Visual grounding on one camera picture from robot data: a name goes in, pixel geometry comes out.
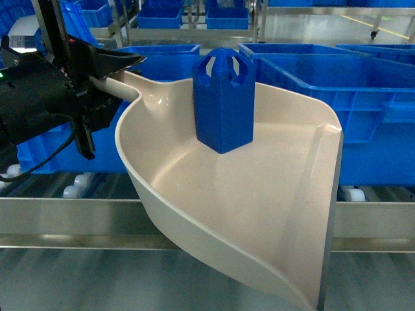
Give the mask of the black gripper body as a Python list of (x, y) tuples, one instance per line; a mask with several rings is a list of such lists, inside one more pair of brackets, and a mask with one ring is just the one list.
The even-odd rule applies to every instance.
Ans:
[(96, 49), (101, 48), (78, 38), (68, 38), (65, 41), (66, 73), (75, 92), (71, 111), (68, 113), (74, 130), (77, 122), (85, 124), (91, 132), (108, 128), (122, 102), (96, 85), (96, 82), (102, 82), (121, 72), (103, 79), (95, 78)]

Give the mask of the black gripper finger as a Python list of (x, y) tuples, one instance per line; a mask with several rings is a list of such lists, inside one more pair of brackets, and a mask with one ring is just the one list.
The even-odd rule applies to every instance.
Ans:
[(82, 123), (75, 124), (77, 150), (87, 160), (95, 159), (95, 146), (90, 129)]
[(96, 49), (95, 78), (106, 78), (128, 67), (140, 64), (146, 59), (146, 56), (136, 53)]

